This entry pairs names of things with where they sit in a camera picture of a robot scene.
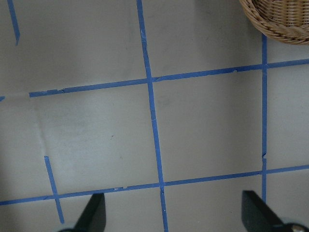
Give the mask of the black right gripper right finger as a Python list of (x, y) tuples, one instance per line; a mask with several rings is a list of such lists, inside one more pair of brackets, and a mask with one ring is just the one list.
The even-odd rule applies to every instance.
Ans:
[(252, 190), (241, 198), (241, 221), (248, 232), (286, 232), (282, 220)]

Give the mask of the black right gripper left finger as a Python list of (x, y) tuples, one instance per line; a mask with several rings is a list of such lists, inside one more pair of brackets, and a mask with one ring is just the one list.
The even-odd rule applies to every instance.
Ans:
[(106, 228), (106, 206), (103, 193), (93, 194), (73, 227), (74, 232), (103, 232)]

